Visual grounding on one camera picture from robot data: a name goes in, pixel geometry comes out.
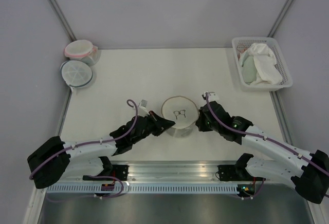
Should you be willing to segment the beige mesh laundry bag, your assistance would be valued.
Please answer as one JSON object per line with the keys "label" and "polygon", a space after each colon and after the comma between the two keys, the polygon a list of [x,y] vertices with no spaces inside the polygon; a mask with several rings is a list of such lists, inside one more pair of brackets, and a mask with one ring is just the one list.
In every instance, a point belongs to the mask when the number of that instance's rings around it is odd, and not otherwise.
{"label": "beige mesh laundry bag", "polygon": [[163,102],[161,115],[163,118],[175,122],[175,125],[167,130],[170,136],[185,138],[193,132],[199,112],[191,99],[184,96],[173,96]]}

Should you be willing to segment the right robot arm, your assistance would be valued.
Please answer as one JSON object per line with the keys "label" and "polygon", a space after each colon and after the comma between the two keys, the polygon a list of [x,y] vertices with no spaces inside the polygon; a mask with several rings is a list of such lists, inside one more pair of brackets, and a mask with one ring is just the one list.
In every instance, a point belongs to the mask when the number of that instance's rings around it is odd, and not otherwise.
{"label": "right robot arm", "polygon": [[328,155],[314,153],[267,136],[251,121],[230,116],[212,101],[199,109],[196,126],[200,132],[216,132],[229,142],[252,148],[270,158],[266,162],[244,153],[235,163],[234,173],[240,180],[265,178],[294,189],[304,199],[320,204],[328,197]]}

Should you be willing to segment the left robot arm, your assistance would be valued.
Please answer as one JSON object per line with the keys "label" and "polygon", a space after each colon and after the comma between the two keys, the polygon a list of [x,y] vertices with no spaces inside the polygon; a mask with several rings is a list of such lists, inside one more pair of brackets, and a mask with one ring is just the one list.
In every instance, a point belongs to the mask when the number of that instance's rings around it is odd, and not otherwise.
{"label": "left robot arm", "polygon": [[142,139],[160,136],[174,125],[175,121],[150,111],[145,116],[134,116],[111,132],[109,140],[68,143],[60,136],[51,137],[27,158],[30,180],[37,189],[79,176],[83,180],[106,181],[112,176],[111,156],[126,153]]}

